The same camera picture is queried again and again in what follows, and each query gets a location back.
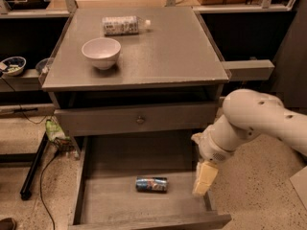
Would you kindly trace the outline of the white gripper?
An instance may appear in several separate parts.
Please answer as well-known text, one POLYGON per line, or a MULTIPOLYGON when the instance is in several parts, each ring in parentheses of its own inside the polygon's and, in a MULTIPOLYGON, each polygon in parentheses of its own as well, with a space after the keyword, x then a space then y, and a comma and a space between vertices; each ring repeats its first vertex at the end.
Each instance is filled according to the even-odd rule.
POLYGON ((239 147, 239 137, 232 129, 210 125, 204 132, 193 134, 191 140, 198 145, 201 157, 207 160, 197 165, 192 194, 204 196, 219 171, 214 163, 222 163, 234 154, 239 147))

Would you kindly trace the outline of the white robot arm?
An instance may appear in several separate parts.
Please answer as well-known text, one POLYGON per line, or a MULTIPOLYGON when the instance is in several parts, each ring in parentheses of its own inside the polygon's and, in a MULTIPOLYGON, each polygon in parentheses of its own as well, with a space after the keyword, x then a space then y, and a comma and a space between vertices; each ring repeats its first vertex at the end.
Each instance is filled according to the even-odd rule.
POLYGON ((307 116, 284 107, 273 95, 238 89, 223 101, 223 115, 192 140, 202 160, 197 164, 192 194, 204 196, 218 174, 218 164, 261 134, 274 137, 307 155, 307 116))

